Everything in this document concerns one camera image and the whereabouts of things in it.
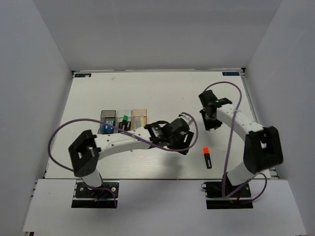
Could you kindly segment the orange highlighter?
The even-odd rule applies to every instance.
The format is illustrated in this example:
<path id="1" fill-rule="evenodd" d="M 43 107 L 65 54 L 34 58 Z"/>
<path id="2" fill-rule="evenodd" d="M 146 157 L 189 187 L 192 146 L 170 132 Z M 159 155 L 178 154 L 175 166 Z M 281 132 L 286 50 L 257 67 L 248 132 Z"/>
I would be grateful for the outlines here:
<path id="1" fill-rule="evenodd" d="M 212 168 L 212 162 L 211 162 L 211 156 L 210 156 L 210 151 L 209 151 L 208 147 L 203 148 L 203 154 L 204 154 L 207 169 L 211 169 Z"/>

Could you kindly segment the pink highlighter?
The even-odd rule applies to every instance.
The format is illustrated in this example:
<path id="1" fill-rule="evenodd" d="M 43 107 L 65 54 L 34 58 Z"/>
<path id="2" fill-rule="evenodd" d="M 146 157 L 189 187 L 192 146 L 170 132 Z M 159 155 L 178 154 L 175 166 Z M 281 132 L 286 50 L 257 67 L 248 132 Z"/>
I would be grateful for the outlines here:
<path id="1" fill-rule="evenodd" d="M 131 122 L 128 121 L 128 122 L 127 122 L 127 125 L 126 125 L 126 127 L 125 127 L 125 130 L 126 130 L 126 131 L 129 131 L 130 128 L 131 128 Z"/>

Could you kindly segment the green highlighter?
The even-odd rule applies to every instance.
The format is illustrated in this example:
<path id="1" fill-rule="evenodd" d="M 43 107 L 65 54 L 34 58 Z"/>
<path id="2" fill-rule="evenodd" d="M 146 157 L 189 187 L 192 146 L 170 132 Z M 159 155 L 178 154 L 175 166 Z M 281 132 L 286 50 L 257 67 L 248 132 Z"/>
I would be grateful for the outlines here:
<path id="1" fill-rule="evenodd" d="M 119 128 L 122 130 L 125 130 L 127 122 L 128 122 L 128 116 L 124 115 L 122 121 L 119 123 Z"/>

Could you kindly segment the blue stationery block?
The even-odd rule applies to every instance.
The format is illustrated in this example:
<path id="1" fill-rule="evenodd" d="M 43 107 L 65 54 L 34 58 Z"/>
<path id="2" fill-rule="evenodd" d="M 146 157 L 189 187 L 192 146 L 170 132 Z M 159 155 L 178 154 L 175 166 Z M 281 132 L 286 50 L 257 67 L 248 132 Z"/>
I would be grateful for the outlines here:
<path id="1" fill-rule="evenodd" d="M 105 118 L 104 123 L 106 123 L 106 125 L 103 125 L 102 127 L 102 132 L 103 134 L 113 134 L 115 129 L 113 128 L 113 126 L 115 126 L 115 118 Z"/>

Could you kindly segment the light blue marker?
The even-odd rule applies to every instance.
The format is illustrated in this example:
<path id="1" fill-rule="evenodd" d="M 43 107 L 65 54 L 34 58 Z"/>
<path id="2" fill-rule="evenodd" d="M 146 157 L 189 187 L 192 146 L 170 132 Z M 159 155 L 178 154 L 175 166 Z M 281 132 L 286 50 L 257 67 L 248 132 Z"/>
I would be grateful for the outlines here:
<path id="1" fill-rule="evenodd" d="M 135 117 L 134 118 L 134 129 L 138 129 L 138 128 L 140 128 L 141 126 L 143 126 L 142 124 L 141 124 L 141 119 L 140 119 L 140 117 Z"/>

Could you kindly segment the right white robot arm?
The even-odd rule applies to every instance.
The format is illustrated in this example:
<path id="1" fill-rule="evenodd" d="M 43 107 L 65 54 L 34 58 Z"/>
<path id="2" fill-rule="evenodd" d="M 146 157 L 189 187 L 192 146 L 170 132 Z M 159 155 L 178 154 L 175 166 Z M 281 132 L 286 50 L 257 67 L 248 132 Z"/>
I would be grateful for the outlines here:
<path id="1" fill-rule="evenodd" d="M 237 111 L 227 98 L 218 99 L 211 90 L 199 95 L 205 129 L 217 129 L 226 124 L 232 133 L 244 141 L 243 161 L 224 174 L 223 192 L 234 196 L 240 185 L 257 174 L 280 165 L 284 161 L 277 128 L 265 127 Z"/>

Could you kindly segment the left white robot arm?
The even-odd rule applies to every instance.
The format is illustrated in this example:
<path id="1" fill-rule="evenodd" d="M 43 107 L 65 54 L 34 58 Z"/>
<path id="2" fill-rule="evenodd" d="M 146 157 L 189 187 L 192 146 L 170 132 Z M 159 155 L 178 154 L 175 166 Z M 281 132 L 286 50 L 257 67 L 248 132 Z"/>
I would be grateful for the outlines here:
<path id="1" fill-rule="evenodd" d="M 191 124 L 191 118 L 180 115 L 171 123 L 157 121 L 114 134 L 96 135 L 85 130 L 68 148 L 74 175 L 83 180 L 88 192 L 99 196 L 104 190 L 96 168 L 99 160 L 126 151 L 151 148 L 164 148 L 185 155 L 194 135 L 190 131 Z"/>

